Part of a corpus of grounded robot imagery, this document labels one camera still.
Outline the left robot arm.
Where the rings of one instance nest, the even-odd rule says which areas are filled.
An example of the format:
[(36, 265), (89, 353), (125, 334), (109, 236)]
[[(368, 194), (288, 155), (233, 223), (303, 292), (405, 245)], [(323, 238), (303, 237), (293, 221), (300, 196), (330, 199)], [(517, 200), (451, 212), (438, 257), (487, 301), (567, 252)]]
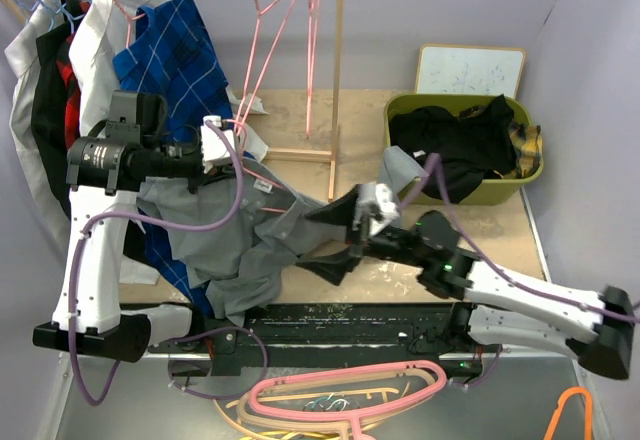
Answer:
[(71, 235), (65, 278), (49, 321), (34, 328), (35, 346), (134, 363), (148, 348), (172, 341), (184, 352), (202, 347), (204, 315), (192, 304), (168, 302), (124, 310), (119, 281), (127, 229), (156, 224), (137, 210), (149, 178), (182, 178), (194, 193), (221, 176), (242, 173), (229, 121), (204, 118), (189, 143), (168, 140), (168, 104), (157, 94), (117, 90), (108, 117), (67, 154)]

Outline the grey button shirt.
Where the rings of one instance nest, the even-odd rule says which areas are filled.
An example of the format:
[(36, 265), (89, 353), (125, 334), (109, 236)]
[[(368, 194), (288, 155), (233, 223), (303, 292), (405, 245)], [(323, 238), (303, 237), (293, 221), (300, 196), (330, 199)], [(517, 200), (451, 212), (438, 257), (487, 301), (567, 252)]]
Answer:
[(147, 262), (208, 318), (239, 324), (282, 289), (282, 271), (329, 241), (340, 226), (311, 222), (322, 202), (291, 189), (266, 166), (245, 160), (243, 199), (224, 226), (193, 233), (144, 226)]

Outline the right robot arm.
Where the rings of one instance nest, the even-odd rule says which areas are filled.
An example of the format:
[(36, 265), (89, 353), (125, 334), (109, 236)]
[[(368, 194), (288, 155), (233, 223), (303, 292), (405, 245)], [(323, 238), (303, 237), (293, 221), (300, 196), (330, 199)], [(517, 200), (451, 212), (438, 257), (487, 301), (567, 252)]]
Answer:
[(600, 377), (630, 376), (637, 319), (623, 289), (569, 288), (497, 265), (461, 247), (461, 231), (438, 210), (403, 228), (399, 206), (381, 183), (357, 185), (305, 218), (344, 228), (346, 247), (302, 259), (299, 267), (332, 285), (365, 257), (417, 268), (420, 285), (454, 303), (444, 336), (456, 351), (513, 344), (558, 353)]

